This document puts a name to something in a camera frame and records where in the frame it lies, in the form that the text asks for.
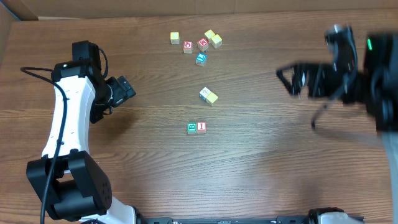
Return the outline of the white red letter block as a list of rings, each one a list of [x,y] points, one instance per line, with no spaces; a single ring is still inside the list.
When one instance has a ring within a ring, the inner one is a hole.
[[[201,122],[197,122],[197,133],[198,134],[205,134],[206,133],[206,122],[201,121]]]

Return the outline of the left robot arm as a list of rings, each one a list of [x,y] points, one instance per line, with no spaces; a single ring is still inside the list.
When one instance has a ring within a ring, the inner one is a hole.
[[[72,45],[72,60],[47,80],[55,89],[49,138],[26,175],[42,202],[40,218],[81,223],[144,223],[137,210],[113,196],[108,176],[90,156],[89,125],[135,96],[124,76],[108,77],[105,52],[87,40]]]

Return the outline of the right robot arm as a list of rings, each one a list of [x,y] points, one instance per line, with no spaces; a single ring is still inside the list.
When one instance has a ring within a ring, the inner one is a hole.
[[[277,69],[276,76],[292,96],[304,86],[311,98],[327,98],[311,120],[319,117],[335,100],[362,103],[376,123],[389,161],[392,217],[397,223],[397,33],[373,32],[367,36],[364,68],[358,68],[358,54],[351,26],[334,25],[325,32],[333,54],[332,63],[297,62]]]

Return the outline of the green letter B block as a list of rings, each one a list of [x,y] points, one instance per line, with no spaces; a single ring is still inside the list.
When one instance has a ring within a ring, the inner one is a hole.
[[[197,134],[197,124],[196,124],[196,122],[187,123],[187,134]]]

